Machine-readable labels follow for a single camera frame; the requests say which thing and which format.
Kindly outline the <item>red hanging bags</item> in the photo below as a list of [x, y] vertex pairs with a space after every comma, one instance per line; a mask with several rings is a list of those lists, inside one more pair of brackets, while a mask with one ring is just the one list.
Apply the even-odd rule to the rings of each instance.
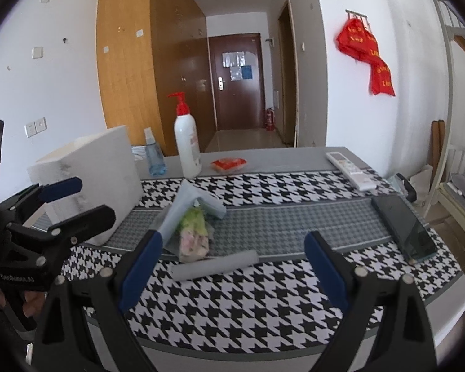
[[336, 37], [336, 46], [344, 53], [370, 66], [370, 91], [373, 95], [396, 95], [389, 66], [380, 57], [379, 45], [359, 18], [349, 18]]

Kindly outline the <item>blue spray bottle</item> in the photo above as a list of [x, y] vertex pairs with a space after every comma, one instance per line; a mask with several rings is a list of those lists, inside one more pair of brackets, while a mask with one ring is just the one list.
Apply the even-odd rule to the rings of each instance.
[[164, 163], [163, 152], [153, 136], [151, 128], [144, 129], [146, 141], [145, 153], [148, 159], [149, 173], [151, 176], [162, 176], [166, 173], [166, 164]]

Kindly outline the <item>white pump lotion bottle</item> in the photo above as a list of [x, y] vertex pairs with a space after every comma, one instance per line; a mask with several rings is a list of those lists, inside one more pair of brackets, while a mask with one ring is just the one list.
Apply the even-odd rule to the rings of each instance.
[[186, 179], [194, 179], [202, 172], [196, 121], [185, 101], [184, 92], [171, 93], [169, 97], [177, 99], [174, 132], [183, 176]]

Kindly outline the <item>dark brown entrance door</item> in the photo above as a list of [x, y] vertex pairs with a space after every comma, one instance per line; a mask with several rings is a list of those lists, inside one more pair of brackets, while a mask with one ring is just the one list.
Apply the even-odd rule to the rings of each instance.
[[217, 129], [264, 126], [264, 69], [259, 33], [208, 39]]

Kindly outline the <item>metal bunk bed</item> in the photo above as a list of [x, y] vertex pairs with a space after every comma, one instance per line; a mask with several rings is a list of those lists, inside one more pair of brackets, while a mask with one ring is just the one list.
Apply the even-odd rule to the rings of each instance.
[[442, 153], [423, 213], [436, 203], [465, 233], [465, 20], [450, 0], [432, 0], [444, 41], [447, 112]]

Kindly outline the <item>light blue face mask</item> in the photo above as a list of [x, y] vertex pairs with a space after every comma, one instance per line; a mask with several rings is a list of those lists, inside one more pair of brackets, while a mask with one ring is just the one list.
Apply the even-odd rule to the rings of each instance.
[[221, 200], [184, 180], [172, 203], [152, 223], [163, 239], [164, 249], [185, 263], [206, 257], [213, 228], [206, 216], [222, 219], [227, 210]]

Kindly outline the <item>red snack packet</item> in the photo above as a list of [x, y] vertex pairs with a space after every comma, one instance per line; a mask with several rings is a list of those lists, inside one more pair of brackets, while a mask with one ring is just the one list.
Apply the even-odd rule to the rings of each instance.
[[231, 173], [243, 169], [248, 163], [243, 158], [221, 158], [211, 162], [211, 168], [222, 174]]

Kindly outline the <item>white remote control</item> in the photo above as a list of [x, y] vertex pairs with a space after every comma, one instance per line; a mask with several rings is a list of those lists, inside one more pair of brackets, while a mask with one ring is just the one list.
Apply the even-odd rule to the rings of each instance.
[[340, 152], [333, 151], [326, 153], [327, 159], [338, 168], [348, 179], [350, 184], [359, 192], [368, 192], [376, 189], [376, 183], [370, 176], [365, 174], [358, 166]]

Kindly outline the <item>red fire extinguisher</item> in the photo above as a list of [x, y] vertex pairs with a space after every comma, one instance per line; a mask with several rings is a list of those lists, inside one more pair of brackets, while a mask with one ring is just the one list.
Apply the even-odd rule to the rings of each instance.
[[275, 131], [275, 110], [267, 108], [265, 111], [265, 129]]

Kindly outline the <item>white styrofoam box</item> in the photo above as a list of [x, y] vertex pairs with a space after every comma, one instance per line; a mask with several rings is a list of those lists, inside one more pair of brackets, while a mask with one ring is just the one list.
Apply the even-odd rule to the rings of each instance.
[[33, 184], [49, 185], [71, 177], [82, 180], [80, 192], [47, 205], [54, 224], [100, 205], [114, 210], [113, 227], [87, 241], [94, 246], [111, 238], [144, 193], [124, 126], [77, 138], [37, 160], [27, 172]]

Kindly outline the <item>houndstooth table cloth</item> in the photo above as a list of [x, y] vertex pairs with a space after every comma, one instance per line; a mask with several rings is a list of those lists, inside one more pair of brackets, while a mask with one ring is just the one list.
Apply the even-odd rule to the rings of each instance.
[[138, 304], [126, 316], [142, 343], [166, 351], [197, 351], [217, 358], [242, 354], [284, 358], [315, 353], [341, 320], [321, 291], [304, 255], [303, 241], [318, 231], [344, 258], [378, 276], [406, 274], [429, 303], [463, 275], [442, 238], [437, 252], [408, 264], [374, 211], [372, 199], [393, 188], [371, 175], [376, 188], [357, 191], [336, 170], [202, 176], [194, 185], [226, 206], [222, 219], [208, 217], [213, 258], [253, 250], [259, 262], [224, 275], [175, 281], [177, 258], [163, 254]]

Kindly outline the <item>wooden wardrobe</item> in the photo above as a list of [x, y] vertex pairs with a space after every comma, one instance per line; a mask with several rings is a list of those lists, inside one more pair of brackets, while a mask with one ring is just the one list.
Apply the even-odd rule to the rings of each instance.
[[206, 17], [195, 0], [98, 0], [96, 58], [106, 126], [131, 144], [150, 128], [176, 155], [176, 92], [184, 93], [205, 150], [216, 133]]

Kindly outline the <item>grey sock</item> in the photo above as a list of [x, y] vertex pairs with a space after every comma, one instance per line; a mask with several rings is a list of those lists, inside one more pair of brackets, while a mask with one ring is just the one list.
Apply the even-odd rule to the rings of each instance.
[[255, 250], [239, 252], [216, 258], [207, 258], [194, 263], [177, 264], [172, 267], [170, 275], [174, 281], [191, 281], [208, 276], [221, 275], [240, 270], [259, 262]]

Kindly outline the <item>green plastic bag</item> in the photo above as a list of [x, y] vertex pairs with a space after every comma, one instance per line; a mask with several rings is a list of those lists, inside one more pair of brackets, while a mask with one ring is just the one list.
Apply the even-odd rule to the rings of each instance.
[[179, 261], [193, 263], [209, 252], [209, 233], [205, 215], [199, 206], [192, 206], [179, 223]]

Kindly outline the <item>wooden slats against wall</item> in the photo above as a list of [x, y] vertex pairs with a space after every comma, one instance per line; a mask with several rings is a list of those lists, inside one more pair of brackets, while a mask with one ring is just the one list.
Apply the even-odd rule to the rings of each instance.
[[436, 171], [442, 153], [445, 137], [445, 122], [444, 120], [433, 120], [431, 124], [430, 136], [430, 154], [429, 163], [432, 170]]

